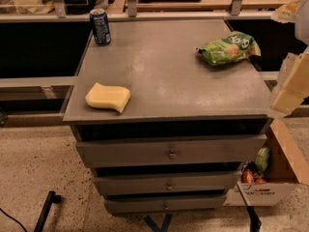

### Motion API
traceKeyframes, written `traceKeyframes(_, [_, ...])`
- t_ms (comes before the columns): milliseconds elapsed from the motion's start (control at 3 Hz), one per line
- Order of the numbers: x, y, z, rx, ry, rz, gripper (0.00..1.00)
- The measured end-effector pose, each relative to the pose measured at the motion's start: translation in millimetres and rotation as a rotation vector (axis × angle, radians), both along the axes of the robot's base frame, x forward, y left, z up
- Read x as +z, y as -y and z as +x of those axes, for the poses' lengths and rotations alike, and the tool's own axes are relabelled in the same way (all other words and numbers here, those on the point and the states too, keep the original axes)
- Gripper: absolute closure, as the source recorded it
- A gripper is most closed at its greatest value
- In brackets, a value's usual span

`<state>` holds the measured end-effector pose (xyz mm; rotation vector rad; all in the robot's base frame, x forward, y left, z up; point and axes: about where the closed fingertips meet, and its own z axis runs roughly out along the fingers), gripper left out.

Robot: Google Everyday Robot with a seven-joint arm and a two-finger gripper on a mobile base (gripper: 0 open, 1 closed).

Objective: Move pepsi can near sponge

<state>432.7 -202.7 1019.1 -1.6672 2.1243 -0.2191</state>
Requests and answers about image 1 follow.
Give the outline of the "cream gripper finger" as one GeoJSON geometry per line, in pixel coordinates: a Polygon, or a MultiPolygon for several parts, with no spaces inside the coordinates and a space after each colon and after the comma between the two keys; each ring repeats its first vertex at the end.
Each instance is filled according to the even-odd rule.
{"type": "Polygon", "coordinates": [[[269,98],[267,116],[291,115],[309,97],[309,47],[299,55],[289,53],[283,61],[277,84],[269,98]]]}

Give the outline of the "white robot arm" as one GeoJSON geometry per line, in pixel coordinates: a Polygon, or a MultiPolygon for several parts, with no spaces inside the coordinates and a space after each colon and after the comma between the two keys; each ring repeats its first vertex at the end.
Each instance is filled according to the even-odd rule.
{"type": "MultiPolygon", "coordinates": [[[[292,0],[272,15],[278,22],[293,22],[295,37],[309,46],[309,0],[292,0]]],[[[289,53],[277,77],[277,85],[269,98],[269,118],[290,115],[309,97],[309,51],[289,53]]]]}

